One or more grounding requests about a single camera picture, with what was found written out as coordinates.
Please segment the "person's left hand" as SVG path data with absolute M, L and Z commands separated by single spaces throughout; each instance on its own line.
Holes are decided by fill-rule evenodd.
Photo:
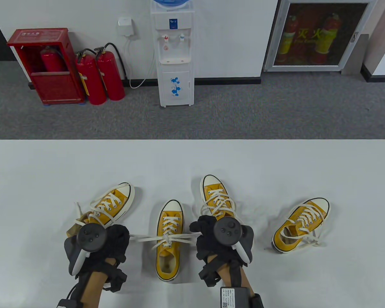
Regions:
M 118 266 L 126 261 L 129 240 L 129 231 L 123 225 L 104 228 L 96 223 L 86 224 L 76 236 L 79 252 L 70 274 L 79 277 L 85 273 L 101 272 L 107 275 L 110 290 L 120 289 L 127 276 Z

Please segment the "person's right hand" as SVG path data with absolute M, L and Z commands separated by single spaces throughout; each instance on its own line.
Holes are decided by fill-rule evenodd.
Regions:
M 201 234 L 196 241 L 196 257 L 200 261 L 209 263 L 209 257 L 216 256 L 223 264 L 238 261 L 240 266 L 247 266 L 248 263 L 242 260 L 236 250 L 232 249 L 230 246 L 222 245 L 217 241 L 214 235 L 214 226 L 216 222 L 216 217 L 202 215 L 197 221 L 190 224 L 190 232 L 198 232 Z

